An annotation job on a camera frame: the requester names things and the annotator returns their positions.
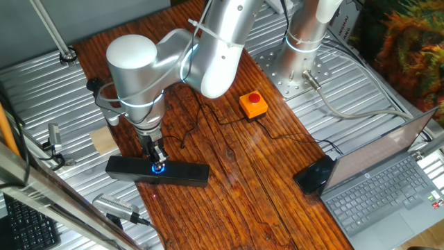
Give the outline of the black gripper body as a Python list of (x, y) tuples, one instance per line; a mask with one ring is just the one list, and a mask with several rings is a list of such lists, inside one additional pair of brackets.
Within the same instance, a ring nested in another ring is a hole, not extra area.
[(138, 134), (137, 138), (142, 146), (142, 150), (145, 155), (148, 156), (148, 149), (153, 147), (156, 150), (156, 146), (164, 149), (164, 141), (162, 135), (142, 135)]

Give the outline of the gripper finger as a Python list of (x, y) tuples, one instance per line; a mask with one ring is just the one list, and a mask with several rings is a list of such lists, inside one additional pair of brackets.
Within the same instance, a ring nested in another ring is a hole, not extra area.
[(155, 150), (155, 148), (151, 147), (148, 149), (148, 156), (151, 160), (151, 162), (153, 163), (153, 166), (155, 169), (159, 169), (159, 156), (157, 154), (157, 151)]
[(158, 156), (157, 165), (164, 166), (164, 163), (168, 160), (169, 155), (164, 151), (162, 147), (156, 146), (156, 154)]

